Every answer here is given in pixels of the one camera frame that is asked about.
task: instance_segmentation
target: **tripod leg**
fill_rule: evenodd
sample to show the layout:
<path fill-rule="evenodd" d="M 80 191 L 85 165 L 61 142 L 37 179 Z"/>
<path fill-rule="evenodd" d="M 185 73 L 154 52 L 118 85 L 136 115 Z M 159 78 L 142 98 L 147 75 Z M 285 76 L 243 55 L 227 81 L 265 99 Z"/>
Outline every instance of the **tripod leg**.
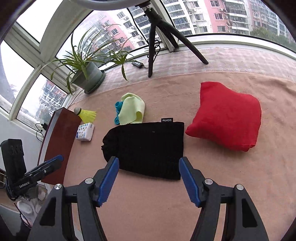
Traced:
<path fill-rule="evenodd" d="M 157 26 L 157 27 L 167 37 L 167 39 L 171 42 L 171 44 L 174 46 L 174 48 L 179 48 L 179 45 L 177 44 L 176 40 L 174 39 L 174 36 L 170 32 L 168 32 L 162 26 Z"/>
<path fill-rule="evenodd" d="M 185 44 L 204 64 L 208 64 L 209 62 L 205 59 L 205 57 L 194 47 L 194 45 L 186 38 L 184 37 L 175 27 L 170 25 L 169 23 L 160 20 L 160 22 L 157 24 L 157 26 L 160 26 L 160 29 L 166 29 L 166 32 L 172 33 L 172 35 L 176 36 L 183 44 Z"/>
<path fill-rule="evenodd" d="M 155 29 L 156 25 L 151 24 L 149 33 L 149 59 L 148 59 L 148 77 L 150 78 L 153 73 L 153 59 L 154 59 L 154 44 L 155 44 Z"/>

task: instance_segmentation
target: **pink blanket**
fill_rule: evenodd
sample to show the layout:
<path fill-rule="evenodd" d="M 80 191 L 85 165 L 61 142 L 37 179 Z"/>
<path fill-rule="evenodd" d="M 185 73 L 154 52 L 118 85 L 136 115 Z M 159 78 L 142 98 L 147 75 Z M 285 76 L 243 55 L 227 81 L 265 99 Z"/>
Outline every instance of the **pink blanket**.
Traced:
<path fill-rule="evenodd" d="M 244 185 L 266 227 L 278 241 L 296 216 L 296 85 L 257 74 L 204 72 L 162 77 L 92 95 L 74 107 L 94 110 L 97 118 L 90 142 L 75 141 L 64 184 L 76 185 L 106 165 L 102 139 L 113 128 L 114 104 L 127 92 L 146 104 L 144 122 L 173 117 L 185 128 L 199 108 L 200 83 L 218 81 L 255 96 L 262 123 L 257 144 L 247 153 L 184 135 L 184 155 L 194 168 L 220 185 Z M 109 199 L 98 209 L 109 241 L 190 240 L 200 209 L 190 202 L 182 181 L 156 179 L 119 171 Z M 225 206 L 221 206 L 215 240 L 220 240 Z"/>

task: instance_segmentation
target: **white box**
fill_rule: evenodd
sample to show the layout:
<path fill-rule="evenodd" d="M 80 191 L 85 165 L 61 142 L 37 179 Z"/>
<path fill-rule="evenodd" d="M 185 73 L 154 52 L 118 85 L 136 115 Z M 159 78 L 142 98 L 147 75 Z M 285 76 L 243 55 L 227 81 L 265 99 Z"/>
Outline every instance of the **white box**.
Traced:
<path fill-rule="evenodd" d="M 94 132 L 94 125 L 92 123 L 86 123 L 86 124 L 80 125 L 76 133 L 76 139 L 78 141 L 90 141 L 92 138 L 93 132 Z"/>

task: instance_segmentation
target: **metal screw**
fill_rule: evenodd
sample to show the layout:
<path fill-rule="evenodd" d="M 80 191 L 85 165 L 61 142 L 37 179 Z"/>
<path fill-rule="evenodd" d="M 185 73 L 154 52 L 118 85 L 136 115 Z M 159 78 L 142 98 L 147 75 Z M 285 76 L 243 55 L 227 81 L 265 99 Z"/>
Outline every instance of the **metal screw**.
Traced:
<path fill-rule="evenodd" d="M 207 178 L 207 179 L 205 180 L 205 184 L 212 185 L 212 184 L 213 184 L 213 180 Z"/>
<path fill-rule="evenodd" d="M 244 186 L 242 184 L 237 184 L 237 189 L 241 191 L 244 189 Z"/>
<path fill-rule="evenodd" d="M 86 183 L 86 184 L 91 184 L 93 181 L 94 181 L 94 180 L 93 180 L 91 177 L 85 179 L 85 183 Z"/>
<path fill-rule="evenodd" d="M 55 188 L 56 190 L 59 190 L 59 189 L 62 188 L 62 184 L 56 184 L 56 185 L 54 186 L 54 188 Z"/>

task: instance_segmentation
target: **yellow-green cloth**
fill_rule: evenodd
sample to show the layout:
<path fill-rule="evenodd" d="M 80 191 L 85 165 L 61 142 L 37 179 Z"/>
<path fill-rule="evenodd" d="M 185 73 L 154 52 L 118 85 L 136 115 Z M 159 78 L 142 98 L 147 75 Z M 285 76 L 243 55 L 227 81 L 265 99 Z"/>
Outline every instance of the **yellow-green cloth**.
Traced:
<path fill-rule="evenodd" d="M 132 93 L 126 93 L 121 97 L 121 101 L 123 104 L 118 115 L 119 123 L 121 125 L 142 123 L 145 111 L 144 101 Z"/>

